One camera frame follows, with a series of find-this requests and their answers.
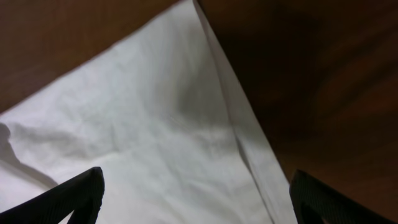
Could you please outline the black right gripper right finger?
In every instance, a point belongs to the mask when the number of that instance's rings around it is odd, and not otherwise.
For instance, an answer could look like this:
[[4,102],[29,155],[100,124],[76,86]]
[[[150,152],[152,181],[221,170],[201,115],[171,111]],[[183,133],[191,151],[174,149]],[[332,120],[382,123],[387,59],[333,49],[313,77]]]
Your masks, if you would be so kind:
[[395,224],[302,170],[289,193],[298,224]]

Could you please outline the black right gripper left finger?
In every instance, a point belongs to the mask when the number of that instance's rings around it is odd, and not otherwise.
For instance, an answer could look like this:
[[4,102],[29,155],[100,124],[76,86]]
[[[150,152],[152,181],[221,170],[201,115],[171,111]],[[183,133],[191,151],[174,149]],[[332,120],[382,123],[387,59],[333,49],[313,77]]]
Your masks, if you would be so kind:
[[92,167],[43,194],[1,213],[1,223],[54,224],[70,216],[68,223],[95,224],[104,195],[100,167]]

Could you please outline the white printed t-shirt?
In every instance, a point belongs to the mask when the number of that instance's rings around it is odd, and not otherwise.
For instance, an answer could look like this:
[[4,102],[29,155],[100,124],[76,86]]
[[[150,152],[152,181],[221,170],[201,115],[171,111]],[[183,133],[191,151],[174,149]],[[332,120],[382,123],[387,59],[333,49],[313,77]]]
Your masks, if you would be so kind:
[[1,115],[1,210],[99,166],[98,223],[295,223],[203,11],[182,1]]

